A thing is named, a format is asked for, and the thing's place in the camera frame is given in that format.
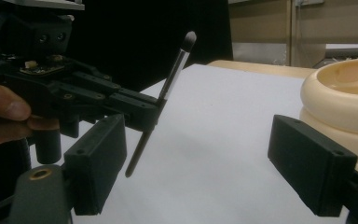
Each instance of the white table surface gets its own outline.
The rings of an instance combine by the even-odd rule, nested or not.
[[[188,67],[133,175],[124,173],[141,134],[126,129],[128,158],[102,213],[73,215],[74,223],[344,224],[345,207],[340,217],[316,217],[267,156],[273,115],[298,119],[302,82]],[[145,93],[157,97],[161,87]],[[89,127],[82,123],[81,132]],[[63,136],[62,148],[75,141]]]

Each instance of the black plastic bracket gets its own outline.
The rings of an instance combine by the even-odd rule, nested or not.
[[[340,215],[355,154],[300,120],[275,115],[268,157],[315,215]]]

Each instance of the black brush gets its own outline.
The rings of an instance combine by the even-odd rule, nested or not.
[[[182,46],[179,50],[178,56],[176,57],[175,64],[173,65],[172,71],[168,78],[165,80],[164,86],[159,93],[159,97],[157,99],[158,106],[158,117],[161,114],[164,106],[167,104],[170,93],[173,89],[173,85],[176,82],[176,79],[179,77],[180,72],[185,66],[188,55],[190,51],[193,49],[193,46],[197,40],[197,36],[194,32],[188,32],[186,34],[185,40],[182,43]],[[142,133],[141,139],[138,142],[138,145],[132,155],[130,164],[126,171],[126,177],[130,177],[135,170],[136,164],[138,160],[141,158],[142,153],[144,152],[147,141],[150,138],[152,132],[144,132]]]

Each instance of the brush bristles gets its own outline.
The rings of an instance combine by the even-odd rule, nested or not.
[[[186,34],[185,40],[182,43],[181,49],[185,52],[190,52],[193,48],[194,44],[196,43],[197,36],[196,33],[190,31]]]

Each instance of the human hand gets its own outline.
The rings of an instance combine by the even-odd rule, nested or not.
[[[0,144],[32,135],[32,130],[57,130],[56,119],[31,115],[31,107],[10,89],[0,86]]]

